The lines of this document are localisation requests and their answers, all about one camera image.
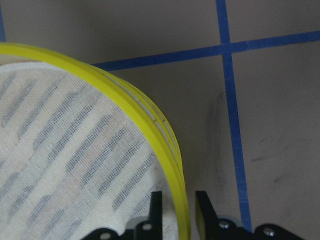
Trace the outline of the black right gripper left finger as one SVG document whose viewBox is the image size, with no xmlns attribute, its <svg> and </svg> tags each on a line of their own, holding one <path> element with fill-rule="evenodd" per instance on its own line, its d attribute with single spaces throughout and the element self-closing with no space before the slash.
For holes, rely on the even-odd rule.
<svg viewBox="0 0 320 240">
<path fill-rule="evenodd" d="M 163 239 L 163 195 L 161 191 L 153 191 L 150 197 L 147 233 L 151 240 Z"/>
</svg>

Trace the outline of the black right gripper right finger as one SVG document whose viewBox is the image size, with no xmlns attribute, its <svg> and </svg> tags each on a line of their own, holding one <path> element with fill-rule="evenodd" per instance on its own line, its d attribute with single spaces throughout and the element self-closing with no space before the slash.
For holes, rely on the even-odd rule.
<svg viewBox="0 0 320 240">
<path fill-rule="evenodd" d="M 195 222 L 200 238 L 218 238 L 217 214 L 206 191 L 195 192 Z"/>
</svg>

